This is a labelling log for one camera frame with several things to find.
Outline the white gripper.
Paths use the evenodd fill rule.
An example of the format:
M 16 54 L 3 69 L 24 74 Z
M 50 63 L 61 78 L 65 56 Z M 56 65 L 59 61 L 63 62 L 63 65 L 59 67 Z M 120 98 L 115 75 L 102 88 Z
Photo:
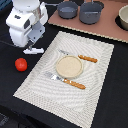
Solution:
M 35 44 L 45 32 L 45 23 L 45 7 L 37 8 L 35 13 L 23 12 L 13 8 L 6 19 L 11 40 L 19 47 L 25 47 L 29 41 Z M 32 51 L 32 45 L 29 45 L 28 49 Z

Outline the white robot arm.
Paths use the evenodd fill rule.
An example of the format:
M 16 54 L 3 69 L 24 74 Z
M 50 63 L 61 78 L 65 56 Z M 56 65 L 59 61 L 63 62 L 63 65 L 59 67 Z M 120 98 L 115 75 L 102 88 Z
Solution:
M 13 8 L 6 19 L 11 40 L 15 46 L 29 50 L 45 32 L 48 20 L 44 2 L 39 0 L 13 0 Z

